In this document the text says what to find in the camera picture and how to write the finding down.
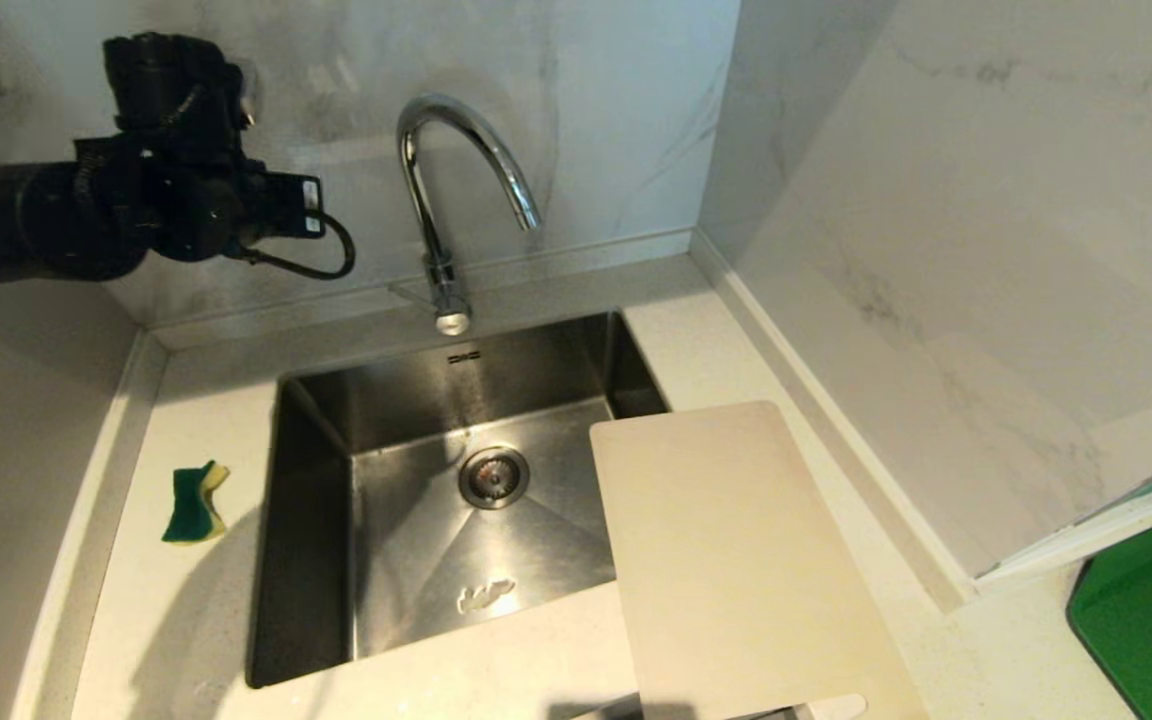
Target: countertop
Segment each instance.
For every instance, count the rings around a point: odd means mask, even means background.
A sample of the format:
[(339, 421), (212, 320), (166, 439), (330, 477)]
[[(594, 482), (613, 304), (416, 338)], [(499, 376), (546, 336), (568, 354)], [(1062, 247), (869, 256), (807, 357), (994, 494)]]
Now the countertop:
[[(1064, 623), (1075, 569), (948, 615), (937, 608), (687, 256), (479, 291), (473, 302), (476, 336), (620, 306), (676, 410), (776, 402), (932, 717), (1132, 717)], [(73, 717), (558, 720), (634, 692), (616, 583), (259, 691), (244, 683), (278, 379), (438, 343), (429, 317), (409, 306), (172, 356)], [(210, 458), (233, 470), (214, 497), (228, 532), (198, 546), (159, 541), (172, 470)]]

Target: cutting board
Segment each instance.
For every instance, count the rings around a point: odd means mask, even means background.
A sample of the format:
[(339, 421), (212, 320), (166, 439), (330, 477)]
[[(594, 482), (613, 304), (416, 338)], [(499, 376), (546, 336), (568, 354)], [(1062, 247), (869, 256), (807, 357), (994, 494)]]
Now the cutting board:
[(647, 720), (861, 694), (865, 720), (927, 717), (771, 402), (590, 430)]

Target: faucet spout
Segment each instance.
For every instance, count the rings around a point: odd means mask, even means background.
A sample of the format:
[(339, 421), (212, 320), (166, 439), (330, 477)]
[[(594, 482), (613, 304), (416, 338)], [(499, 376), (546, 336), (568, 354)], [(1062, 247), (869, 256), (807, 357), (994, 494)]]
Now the faucet spout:
[(435, 306), (435, 327), (454, 336), (470, 327), (471, 309), (456, 278), (452, 253), (438, 236), (434, 215), (430, 213), (429, 192), (420, 177), (420, 128), (434, 120), (461, 131), (492, 165), (518, 227), (529, 232), (540, 227), (541, 219), (522, 169), (483, 115), (447, 94), (422, 94), (407, 104), (397, 118), (397, 156), (402, 160), (403, 177), (407, 177), (407, 191), (416, 207), (416, 222), (425, 238), (425, 273)]

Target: stainless steel sink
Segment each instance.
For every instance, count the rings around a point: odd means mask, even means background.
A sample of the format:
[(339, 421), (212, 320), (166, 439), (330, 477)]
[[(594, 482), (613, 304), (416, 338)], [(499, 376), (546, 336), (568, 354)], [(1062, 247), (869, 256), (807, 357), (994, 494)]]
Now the stainless steel sink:
[(666, 411), (616, 313), (287, 379), (248, 684), (616, 578), (589, 427)]

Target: sink drain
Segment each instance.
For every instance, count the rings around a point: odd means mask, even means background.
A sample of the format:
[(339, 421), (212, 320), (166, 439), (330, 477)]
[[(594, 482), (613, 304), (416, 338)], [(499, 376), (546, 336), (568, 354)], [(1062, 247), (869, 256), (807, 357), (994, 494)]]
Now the sink drain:
[(461, 468), (461, 495), (475, 507), (499, 510), (526, 491), (531, 471), (511, 447), (476, 452)]

